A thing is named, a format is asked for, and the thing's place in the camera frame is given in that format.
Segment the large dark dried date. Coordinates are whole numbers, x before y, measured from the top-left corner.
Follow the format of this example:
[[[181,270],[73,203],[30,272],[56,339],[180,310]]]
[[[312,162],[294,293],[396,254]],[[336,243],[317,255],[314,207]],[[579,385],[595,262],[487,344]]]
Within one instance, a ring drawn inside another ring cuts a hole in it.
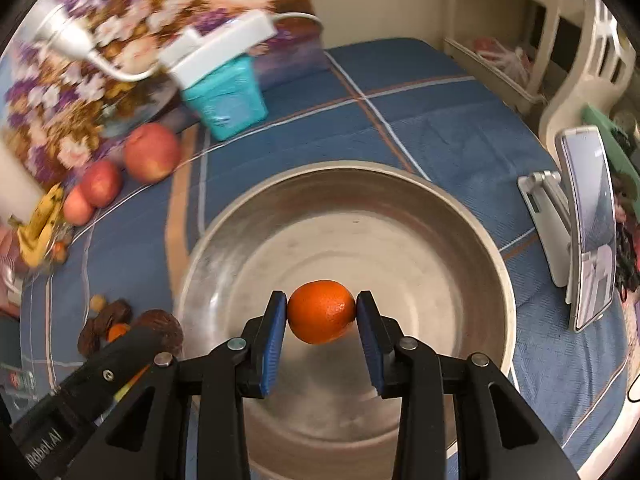
[[[162,309],[147,310],[139,315],[132,326],[144,326],[162,336],[162,349],[173,356],[180,356],[184,341],[179,321]]]

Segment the small orange tangerine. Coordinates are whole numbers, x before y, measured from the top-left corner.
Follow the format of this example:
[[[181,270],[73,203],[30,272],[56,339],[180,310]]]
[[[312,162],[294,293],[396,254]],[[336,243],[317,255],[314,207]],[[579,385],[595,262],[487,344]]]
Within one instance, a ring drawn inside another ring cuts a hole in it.
[[[288,298],[286,306],[288,326],[306,344],[327,344],[341,338],[355,318],[354,297],[336,281],[303,284]]]

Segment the round metal bowl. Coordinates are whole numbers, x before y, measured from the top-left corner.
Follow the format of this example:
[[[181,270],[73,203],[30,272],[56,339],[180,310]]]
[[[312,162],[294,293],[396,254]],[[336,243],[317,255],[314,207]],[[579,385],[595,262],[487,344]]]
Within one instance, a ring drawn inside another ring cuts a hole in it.
[[[276,290],[318,280],[367,290],[439,354],[511,366],[514,292],[489,233],[441,188],[374,162],[288,170],[218,214],[175,303],[183,356],[238,336]],[[263,479],[390,478],[399,416],[371,384],[356,328],[321,346],[286,334],[270,395],[244,404],[250,468]]]

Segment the small dark dried date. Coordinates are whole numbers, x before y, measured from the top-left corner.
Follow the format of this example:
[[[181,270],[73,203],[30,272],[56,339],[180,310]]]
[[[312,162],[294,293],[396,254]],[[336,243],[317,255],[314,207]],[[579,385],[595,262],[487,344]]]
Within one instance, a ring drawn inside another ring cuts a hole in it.
[[[77,350],[89,359],[101,348],[101,341],[107,340],[108,332],[116,324],[128,324],[132,319],[132,309],[127,301],[119,299],[107,304],[93,318],[88,318],[79,333]]]

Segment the pink flower bouquet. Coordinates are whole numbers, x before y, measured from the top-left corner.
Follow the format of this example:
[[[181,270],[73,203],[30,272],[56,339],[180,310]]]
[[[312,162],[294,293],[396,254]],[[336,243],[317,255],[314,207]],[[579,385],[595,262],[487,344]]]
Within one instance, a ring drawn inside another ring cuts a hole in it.
[[[1,314],[20,317],[21,292],[18,280],[25,273],[15,232],[1,225]]]

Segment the clear fruit tray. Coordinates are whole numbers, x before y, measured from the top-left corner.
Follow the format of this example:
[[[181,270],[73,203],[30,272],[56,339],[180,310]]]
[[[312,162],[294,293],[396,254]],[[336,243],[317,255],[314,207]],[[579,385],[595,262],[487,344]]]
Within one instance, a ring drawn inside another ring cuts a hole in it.
[[[46,252],[38,266],[30,270],[30,274],[53,274],[59,266],[66,263],[70,252],[75,228],[68,223],[57,226],[47,244]]]

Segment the yellow banana bunch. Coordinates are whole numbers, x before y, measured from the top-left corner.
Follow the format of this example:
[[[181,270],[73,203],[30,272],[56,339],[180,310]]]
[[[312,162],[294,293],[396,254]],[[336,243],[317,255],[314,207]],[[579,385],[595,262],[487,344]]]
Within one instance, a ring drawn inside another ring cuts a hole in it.
[[[46,258],[47,251],[58,226],[63,222],[64,188],[61,183],[53,185],[38,203],[29,222],[16,217],[9,218],[20,246],[20,255],[26,266],[35,269]]]

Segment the white phone stand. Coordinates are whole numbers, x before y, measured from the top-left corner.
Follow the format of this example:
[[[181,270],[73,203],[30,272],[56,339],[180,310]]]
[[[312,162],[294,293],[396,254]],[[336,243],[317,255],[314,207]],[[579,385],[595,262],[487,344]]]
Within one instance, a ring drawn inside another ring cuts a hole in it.
[[[570,279],[570,212],[557,171],[518,177],[518,189],[532,217],[556,287]]]

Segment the small pink apple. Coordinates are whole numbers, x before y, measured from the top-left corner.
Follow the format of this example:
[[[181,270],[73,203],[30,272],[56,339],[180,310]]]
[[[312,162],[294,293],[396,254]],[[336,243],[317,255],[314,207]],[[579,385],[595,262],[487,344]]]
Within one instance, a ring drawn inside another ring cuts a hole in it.
[[[95,211],[96,208],[82,194],[79,185],[67,194],[63,205],[63,216],[67,223],[72,226],[84,226],[92,219]]]

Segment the medium red apple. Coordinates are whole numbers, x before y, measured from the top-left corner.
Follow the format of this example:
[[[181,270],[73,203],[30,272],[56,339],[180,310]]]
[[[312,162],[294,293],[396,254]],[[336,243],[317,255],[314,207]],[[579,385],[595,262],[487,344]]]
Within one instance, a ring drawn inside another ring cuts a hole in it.
[[[105,208],[122,189],[122,172],[108,159],[94,162],[82,177],[80,189],[90,205]]]

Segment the large red apple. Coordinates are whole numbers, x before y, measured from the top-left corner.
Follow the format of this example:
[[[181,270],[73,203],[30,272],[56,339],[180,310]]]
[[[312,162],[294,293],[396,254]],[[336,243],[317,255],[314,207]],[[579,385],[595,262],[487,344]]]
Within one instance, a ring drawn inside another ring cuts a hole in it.
[[[126,170],[142,184],[167,178],[178,166],[180,156],[180,143],[175,133],[156,122],[134,129],[125,142]]]

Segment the smartphone on stand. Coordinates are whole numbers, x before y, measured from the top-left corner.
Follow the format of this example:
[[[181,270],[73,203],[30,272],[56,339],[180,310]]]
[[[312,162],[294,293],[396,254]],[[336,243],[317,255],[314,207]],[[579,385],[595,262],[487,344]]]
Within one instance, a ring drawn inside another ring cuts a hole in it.
[[[597,321],[615,295],[612,179],[597,127],[564,130],[555,145],[570,220],[570,328],[580,332]]]

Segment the teal house-shaped box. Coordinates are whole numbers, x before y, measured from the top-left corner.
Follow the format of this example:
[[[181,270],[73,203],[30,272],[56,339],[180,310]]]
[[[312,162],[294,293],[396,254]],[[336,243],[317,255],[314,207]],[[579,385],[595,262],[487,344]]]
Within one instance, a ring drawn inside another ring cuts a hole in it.
[[[213,70],[182,90],[181,96],[218,142],[231,139],[268,114],[253,60],[248,55]]]

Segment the floral painting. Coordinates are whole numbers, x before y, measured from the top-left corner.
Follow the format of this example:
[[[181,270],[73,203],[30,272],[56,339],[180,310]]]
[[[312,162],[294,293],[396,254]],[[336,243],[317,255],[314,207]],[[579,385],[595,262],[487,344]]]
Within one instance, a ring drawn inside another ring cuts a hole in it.
[[[120,82],[58,53],[27,27],[47,1],[94,39]],[[157,115],[174,88],[160,50],[185,28],[209,34],[248,11],[274,18],[276,34],[250,49],[262,88],[321,70],[323,26],[310,0],[1,0],[1,139],[38,188],[78,176],[119,138]]]

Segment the white chair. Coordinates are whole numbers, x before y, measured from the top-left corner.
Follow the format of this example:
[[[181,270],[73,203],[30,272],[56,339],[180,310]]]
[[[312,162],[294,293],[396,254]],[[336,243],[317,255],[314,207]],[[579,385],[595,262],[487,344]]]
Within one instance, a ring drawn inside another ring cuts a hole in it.
[[[550,155],[591,106],[626,93],[636,49],[603,0],[446,0],[444,50],[523,118]]]

